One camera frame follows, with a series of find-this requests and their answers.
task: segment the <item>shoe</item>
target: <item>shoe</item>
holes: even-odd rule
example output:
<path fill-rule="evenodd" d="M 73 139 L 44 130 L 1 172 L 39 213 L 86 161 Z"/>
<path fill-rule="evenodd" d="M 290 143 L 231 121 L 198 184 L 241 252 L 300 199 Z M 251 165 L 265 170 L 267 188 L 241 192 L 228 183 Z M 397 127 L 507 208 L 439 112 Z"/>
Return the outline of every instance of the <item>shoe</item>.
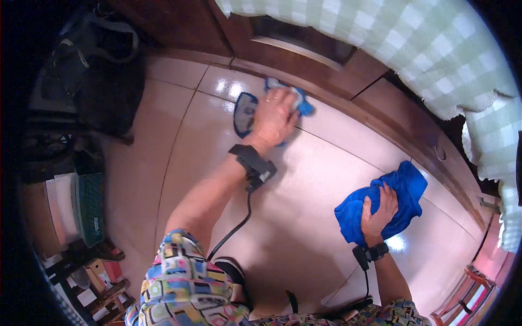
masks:
<path fill-rule="evenodd" d="M 223 272 L 225 272 L 232 280 L 232 283 L 239 284 L 243 289 L 243 294 L 245 296 L 246 302 L 233 304 L 240 304 L 246 306 L 250 310 L 250 312 L 252 312 L 252 310 L 254 310 L 254 307 L 252 305 L 252 301 L 250 300 L 248 292 L 246 291 L 245 273 L 241 269 L 239 263 L 231 257 L 218 257 L 214 260 L 214 265 L 216 265 L 216 267 L 220 268 Z"/>

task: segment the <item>blue mop pad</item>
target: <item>blue mop pad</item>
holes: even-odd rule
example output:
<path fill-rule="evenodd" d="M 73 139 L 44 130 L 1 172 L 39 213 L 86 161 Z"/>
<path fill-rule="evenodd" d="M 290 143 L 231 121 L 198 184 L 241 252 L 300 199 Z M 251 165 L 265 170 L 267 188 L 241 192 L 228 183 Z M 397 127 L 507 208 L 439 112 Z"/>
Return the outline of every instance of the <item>blue mop pad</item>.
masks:
<path fill-rule="evenodd" d="M 341 205 L 335 208 L 335 217 L 347 242 L 366 246 L 361 231 L 362 204 L 364 197 L 368 196 L 372 200 L 370 210 L 374 214 L 379 209 L 381 201 L 379 186 L 383 187 L 384 182 L 397 193 L 399 211 L 384 227 L 382 231 L 383 239 L 386 240 L 402 232 L 410 225 L 413 217 L 422 215 L 419 200 L 426 190 L 428 182 L 413 164 L 404 161 L 399 165 L 397 171 L 372 180 L 369 187 L 352 192 Z"/>
<path fill-rule="evenodd" d="M 288 85 L 280 83 L 275 78 L 265 79 L 265 92 L 268 92 L 268 90 L 273 87 L 287 86 Z M 306 93 L 304 90 L 297 87 L 292 87 L 291 90 L 297 94 L 298 97 L 293 104 L 292 112 L 299 110 L 300 116 L 311 115 L 314 112 L 314 107 L 306 101 Z M 252 131 L 257 103 L 257 97 L 253 96 L 252 94 L 246 92 L 239 94 L 238 101 L 235 103 L 234 107 L 234 130 L 235 133 L 241 138 L 245 138 L 246 135 Z"/>

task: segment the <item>black bag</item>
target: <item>black bag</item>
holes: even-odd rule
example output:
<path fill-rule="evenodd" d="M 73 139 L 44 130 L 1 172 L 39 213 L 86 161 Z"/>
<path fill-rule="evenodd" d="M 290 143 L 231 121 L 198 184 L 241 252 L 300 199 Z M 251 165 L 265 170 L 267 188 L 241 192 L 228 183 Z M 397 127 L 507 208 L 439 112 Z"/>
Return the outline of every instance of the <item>black bag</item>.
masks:
<path fill-rule="evenodd" d="M 145 87 L 144 56 L 131 26 L 82 13 L 61 33 L 43 69 L 42 97 L 72 100 L 78 121 L 110 136 L 132 127 Z"/>

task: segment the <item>black cable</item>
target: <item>black cable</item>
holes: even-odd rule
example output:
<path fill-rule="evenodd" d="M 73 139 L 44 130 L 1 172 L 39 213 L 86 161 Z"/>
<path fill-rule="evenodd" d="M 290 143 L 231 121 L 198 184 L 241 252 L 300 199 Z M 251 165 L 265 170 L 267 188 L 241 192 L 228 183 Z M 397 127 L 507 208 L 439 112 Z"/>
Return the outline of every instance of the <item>black cable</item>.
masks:
<path fill-rule="evenodd" d="M 366 296 L 364 297 L 364 301 L 368 299 L 368 294 L 370 294 L 370 285 L 368 284 L 368 273 L 364 271 L 364 277 L 366 278 Z"/>
<path fill-rule="evenodd" d="M 232 231 L 230 231 L 215 247 L 214 249 L 212 250 L 212 252 L 208 255 L 207 259 L 210 261 L 212 259 L 212 257 L 214 257 L 214 255 L 216 254 L 216 252 L 219 250 L 219 248 L 221 248 L 221 246 L 227 242 L 227 240 L 239 229 L 241 229 L 241 227 L 243 225 L 245 225 L 245 223 L 248 221 L 248 219 L 250 218 L 250 215 L 252 215 L 252 207 L 250 206 L 250 196 L 252 195 L 251 192 L 248 193 L 248 197 L 246 197 L 246 205 L 248 207 L 248 214 L 246 215 L 245 219 L 239 223 L 235 228 L 232 229 Z"/>

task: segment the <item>blue towel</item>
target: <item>blue towel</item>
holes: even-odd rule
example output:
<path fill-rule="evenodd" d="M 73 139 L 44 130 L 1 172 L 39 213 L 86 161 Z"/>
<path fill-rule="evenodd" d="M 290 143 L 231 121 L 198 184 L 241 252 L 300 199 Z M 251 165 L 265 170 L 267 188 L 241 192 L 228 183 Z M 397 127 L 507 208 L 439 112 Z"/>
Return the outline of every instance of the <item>blue towel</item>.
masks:
<path fill-rule="evenodd" d="M 265 92 L 268 92 L 270 88 L 274 87 L 289 86 L 279 82 L 279 80 L 275 78 L 265 78 Z M 299 110 L 300 116 L 312 115 L 314 107 L 306 100 L 306 93 L 304 90 L 298 87 L 291 87 L 291 90 L 297 95 L 292 110 Z M 235 103 L 234 107 L 234 130 L 239 137 L 245 138 L 246 135 L 250 134 L 252 131 L 257 105 L 257 97 L 246 92 L 239 94 L 238 101 Z"/>
<path fill-rule="evenodd" d="M 422 215 L 419 200 L 428 186 L 428 182 L 422 174 L 409 161 L 399 165 L 397 171 L 385 174 L 379 179 L 372 180 L 369 187 L 352 192 L 341 205 L 335 208 L 335 217 L 341 227 L 341 233 L 347 242 L 355 242 L 358 245 L 366 245 L 361 231 L 361 214 L 364 197 L 372 200 L 371 212 L 374 214 L 381 202 L 379 186 L 384 182 L 395 190 L 399 211 L 382 231 L 383 239 L 388 239 L 402 232 L 415 216 Z"/>

